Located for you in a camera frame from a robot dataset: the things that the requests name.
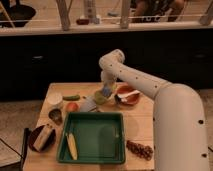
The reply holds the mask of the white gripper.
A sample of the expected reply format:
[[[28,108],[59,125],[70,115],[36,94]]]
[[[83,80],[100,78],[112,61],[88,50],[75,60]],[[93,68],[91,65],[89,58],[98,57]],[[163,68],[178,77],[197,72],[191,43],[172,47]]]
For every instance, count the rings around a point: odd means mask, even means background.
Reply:
[[[106,72],[105,70],[102,70],[101,71],[101,81],[103,82],[103,85],[104,86],[107,86],[109,87],[110,89],[110,96],[115,93],[116,91],[116,81],[117,81],[117,78],[112,75],[112,74],[109,74],[108,72]]]

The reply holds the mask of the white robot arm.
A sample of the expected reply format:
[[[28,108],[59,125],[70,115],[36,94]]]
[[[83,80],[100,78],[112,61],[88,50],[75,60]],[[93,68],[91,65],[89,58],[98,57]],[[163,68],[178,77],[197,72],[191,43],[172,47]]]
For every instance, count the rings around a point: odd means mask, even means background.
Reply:
[[[154,170],[210,171],[205,112],[201,97],[185,84],[172,83],[124,64],[115,49],[99,59],[101,79],[120,79],[154,101]]]

